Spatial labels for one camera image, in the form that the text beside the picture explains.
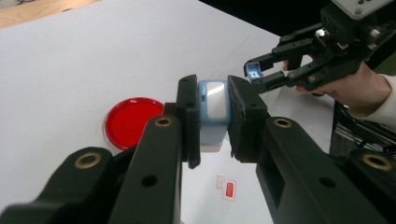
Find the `human hand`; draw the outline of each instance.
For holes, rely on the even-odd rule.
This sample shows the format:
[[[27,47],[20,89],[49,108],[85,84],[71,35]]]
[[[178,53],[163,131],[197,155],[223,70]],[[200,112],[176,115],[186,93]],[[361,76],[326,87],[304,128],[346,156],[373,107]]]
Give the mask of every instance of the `human hand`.
[[[361,63],[356,74],[349,75],[325,84],[313,91],[296,87],[298,92],[328,94],[337,102],[364,110],[375,112],[388,98],[391,87],[387,80],[371,70],[366,63]]]

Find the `wooden surface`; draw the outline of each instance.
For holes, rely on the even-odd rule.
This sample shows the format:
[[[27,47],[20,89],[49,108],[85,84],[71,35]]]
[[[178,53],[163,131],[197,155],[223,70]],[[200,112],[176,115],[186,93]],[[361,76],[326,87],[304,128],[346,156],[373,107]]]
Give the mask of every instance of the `wooden surface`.
[[[99,0],[37,0],[0,9],[0,29],[37,20],[68,9],[83,7],[97,1]]]

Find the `white sleeve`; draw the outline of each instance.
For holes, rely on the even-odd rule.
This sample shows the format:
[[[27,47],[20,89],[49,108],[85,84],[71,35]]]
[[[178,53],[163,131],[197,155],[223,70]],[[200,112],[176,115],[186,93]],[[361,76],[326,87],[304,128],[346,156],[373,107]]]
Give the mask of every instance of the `white sleeve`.
[[[389,83],[392,91],[388,99],[373,114],[367,115],[354,108],[349,109],[350,115],[355,119],[365,119],[387,126],[396,132],[396,77],[383,76]]]

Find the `white tabletop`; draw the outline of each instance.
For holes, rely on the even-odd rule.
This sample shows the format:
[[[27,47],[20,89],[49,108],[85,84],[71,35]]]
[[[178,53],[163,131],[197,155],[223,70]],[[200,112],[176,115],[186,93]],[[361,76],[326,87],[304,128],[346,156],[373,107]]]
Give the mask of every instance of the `white tabletop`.
[[[185,0],[102,0],[0,30],[0,212],[35,199],[69,154],[108,147],[102,124],[116,103],[136,96],[175,102],[177,81],[191,74],[242,77],[243,64],[277,41]],[[272,116],[296,120],[329,150],[330,98],[289,88],[262,98]],[[185,224],[272,222],[254,164],[231,159],[229,150],[225,140],[195,170],[183,166]],[[236,182],[235,202],[221,198],[218,175]]]

